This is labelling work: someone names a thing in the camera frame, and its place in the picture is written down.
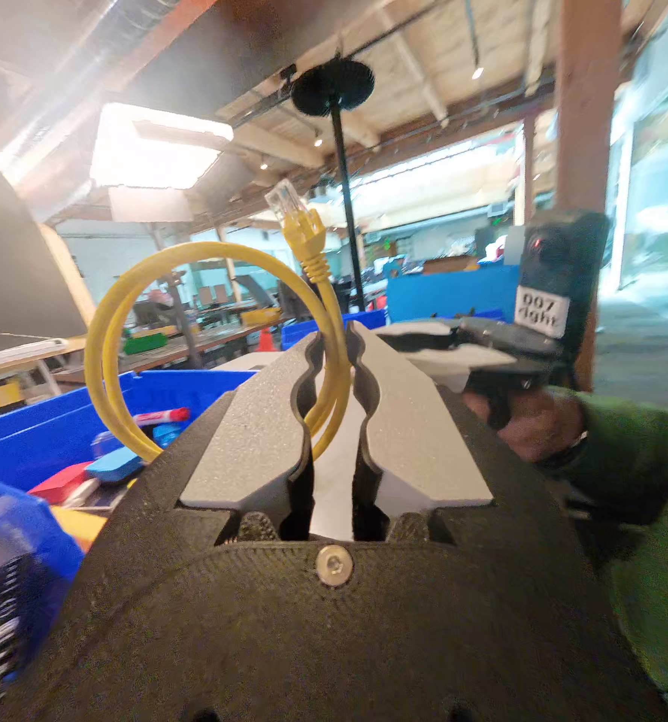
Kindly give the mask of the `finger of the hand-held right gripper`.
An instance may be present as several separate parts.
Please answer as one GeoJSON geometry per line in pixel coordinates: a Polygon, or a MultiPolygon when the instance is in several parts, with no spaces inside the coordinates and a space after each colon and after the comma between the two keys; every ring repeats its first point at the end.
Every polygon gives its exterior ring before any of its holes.
{"type": "Polygon", "coordinates": [[[422,319],[391,323],[374,330],[390,346],[452,346],[459,319],[422,319]]]}
{"type": "Polygon", "coordinates": [[[511,366],[517,359],[497,349],[475,344],[463,344],[453,349],[422,349],[405,352],[406,358],[436,384],[450,391],[461,393],[465,390],[472,371],[490,367],[511,366]]]}

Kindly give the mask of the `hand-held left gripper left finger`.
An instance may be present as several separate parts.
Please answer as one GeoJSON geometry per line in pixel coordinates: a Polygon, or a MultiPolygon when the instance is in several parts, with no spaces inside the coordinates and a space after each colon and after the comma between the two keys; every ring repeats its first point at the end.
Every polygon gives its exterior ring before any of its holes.
{"type": "Polygon", "coordinates": [[[179,501],[264,513],[277,531],[308,531],[314,510],[311,432],[324,343],[313,332],[236,390],[179,501]]]}

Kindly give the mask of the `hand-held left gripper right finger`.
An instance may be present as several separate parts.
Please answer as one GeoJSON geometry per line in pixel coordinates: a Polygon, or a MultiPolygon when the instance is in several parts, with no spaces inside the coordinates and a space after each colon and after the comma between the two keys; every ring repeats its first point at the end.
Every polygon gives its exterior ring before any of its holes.
{"type": "Polygon", "coordinates": [[[353,395],[364,411],[352,483],[354,531],[408,513],[484,508],[494,497],[424,372],[357,321],[346,327],[353,395]]]}

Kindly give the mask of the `large blue plastic bin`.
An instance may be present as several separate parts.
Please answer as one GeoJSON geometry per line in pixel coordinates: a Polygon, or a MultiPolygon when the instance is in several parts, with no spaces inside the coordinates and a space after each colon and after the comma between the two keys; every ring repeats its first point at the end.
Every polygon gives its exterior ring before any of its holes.
{"type": "MultiPolygon", "coordinates": [[[[0,416],[0,566],[18,555],[30,554],[33,561],[26,594],[29,642],[18,673],[47,636],[84,558],[51,514],[52,505],[27,492],[67,466],[95,461],[91,442],[104,431],[85,389],[0,416]]],[[[106,518],[143,464],[120,484],[90,478],[59,507],[106,518]]]]}

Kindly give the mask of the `person's right forearm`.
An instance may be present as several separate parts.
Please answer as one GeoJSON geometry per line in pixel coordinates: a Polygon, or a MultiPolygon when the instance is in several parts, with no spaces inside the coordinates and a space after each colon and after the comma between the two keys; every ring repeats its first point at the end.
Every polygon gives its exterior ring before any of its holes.
{"type": "Polygon", "coordinates": [[[562,397],[575,402],[582,431],[537,466],[581,494],[596,520],[668,521],[668,409],[588,393],[562,397]]]}

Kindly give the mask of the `light blue cart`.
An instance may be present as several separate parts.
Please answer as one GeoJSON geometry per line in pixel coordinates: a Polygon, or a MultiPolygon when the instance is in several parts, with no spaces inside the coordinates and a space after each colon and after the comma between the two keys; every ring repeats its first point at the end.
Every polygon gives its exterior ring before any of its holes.
{"type": "Polygon", "coordinates": [[[401,275],[388,281],[387,313],[396,323],[433,315],[452,319],[474,309],[477,316],[512,323],[518,283],[519,266],[500,262],[473,271],[401,275]]]}

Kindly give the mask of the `red dry-erase marker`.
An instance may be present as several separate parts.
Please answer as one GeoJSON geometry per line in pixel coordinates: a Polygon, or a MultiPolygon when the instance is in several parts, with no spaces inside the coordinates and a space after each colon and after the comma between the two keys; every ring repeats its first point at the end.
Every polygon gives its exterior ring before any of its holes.
{"type": "Polygon", "coordinates": [[[190,419],[191,411],[188,407],[180,407],[171,410],[151,411],[146,413],[134,414],[133,422],[139,428],[165,425],[171,423],[183,423],[190,419]]]}

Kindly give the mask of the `green bin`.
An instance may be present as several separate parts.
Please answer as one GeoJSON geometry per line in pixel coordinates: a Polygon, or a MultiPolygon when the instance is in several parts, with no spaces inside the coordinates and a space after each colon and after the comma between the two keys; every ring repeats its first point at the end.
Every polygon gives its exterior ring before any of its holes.
{"type": "Polygon", "coordinates": [[[124,339],[122,353],[126,356],[138,355],[166,347],[167,343],[167,335],[161,332],[151,332],[144,335],[130,334],[124,339]]]}

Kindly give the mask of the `metal light stand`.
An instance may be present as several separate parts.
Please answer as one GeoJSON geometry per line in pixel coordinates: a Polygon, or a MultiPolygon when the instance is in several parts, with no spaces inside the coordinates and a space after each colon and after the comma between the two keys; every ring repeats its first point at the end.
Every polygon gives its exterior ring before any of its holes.
{"type": "Polygon", "coordinates": [[[189,365],[193,369],[203,370],[204,365],[200,353],[197,350],[196,340],[186,317],[185,309],[183,307],[182,299],[178,290],[179,276],[177,275],[177,272],[175,270],[171,270],[166,275],[162,276],[162,279],[167,285],[168,294],[171,296],[173,301],[173,309],[176,315],[176,322],[180,327],[180,330],[183,333],[186,341],[189,365]]]}

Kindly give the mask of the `long yellow block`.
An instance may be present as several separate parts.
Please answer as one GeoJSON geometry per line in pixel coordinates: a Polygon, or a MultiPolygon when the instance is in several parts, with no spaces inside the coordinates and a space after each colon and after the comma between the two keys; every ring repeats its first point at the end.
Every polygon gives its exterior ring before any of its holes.
{"type": "Polygon", "coordinates": [[[49,507],[59,527],[87,554],[107,523],[107,519],[92,513],[59,506],[49,507]]]}

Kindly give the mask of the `green jacket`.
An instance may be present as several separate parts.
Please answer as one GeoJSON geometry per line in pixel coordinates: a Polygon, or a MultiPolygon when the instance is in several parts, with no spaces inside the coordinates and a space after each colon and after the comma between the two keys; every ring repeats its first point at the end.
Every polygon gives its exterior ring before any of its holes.
{"type": "Polygon", "coordinates": [[[595,465],[594,559],[620,630],[668,705],[668,470],[595,465]]]}

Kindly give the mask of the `studio light panel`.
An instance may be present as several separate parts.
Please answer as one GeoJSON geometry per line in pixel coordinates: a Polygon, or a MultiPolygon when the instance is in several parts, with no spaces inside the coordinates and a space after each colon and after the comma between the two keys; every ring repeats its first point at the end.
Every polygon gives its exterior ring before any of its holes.
{"type": "Polygon", "coordinates": [[[194,213],[186,193],[232,141],[227,123],[107,103],[89,176],[106,191],[116,223],[190,223],[194,213]]]}

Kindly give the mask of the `dark overhead panel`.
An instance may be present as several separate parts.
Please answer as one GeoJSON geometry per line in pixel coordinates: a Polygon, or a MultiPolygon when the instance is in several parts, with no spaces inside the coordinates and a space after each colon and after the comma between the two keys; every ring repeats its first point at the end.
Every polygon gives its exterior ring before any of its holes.
{"type": "Polygon", "coordinates": [[[216,2],[136,75],[120,99],[212,119],[340,29],[349,4],[216,2]]]}

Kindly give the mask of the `thick wooden post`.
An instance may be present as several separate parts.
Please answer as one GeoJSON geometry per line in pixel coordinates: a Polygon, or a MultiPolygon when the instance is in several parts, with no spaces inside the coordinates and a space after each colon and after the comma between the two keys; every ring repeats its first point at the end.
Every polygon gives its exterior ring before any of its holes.
{"type": "Polygon", "coordinates": [[[556,66],[555,208],[604,212],[622,2],[563,1],[556,66]]]}

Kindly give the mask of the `black board tan frame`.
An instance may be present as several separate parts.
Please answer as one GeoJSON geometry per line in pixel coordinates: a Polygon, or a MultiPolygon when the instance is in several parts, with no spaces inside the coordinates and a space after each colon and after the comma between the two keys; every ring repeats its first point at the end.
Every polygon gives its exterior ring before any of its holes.
{"type": "Polygon", "coordinates": [[[66,244],[0,172],[0,365],[84,349],[94,312],[66,244]]]}

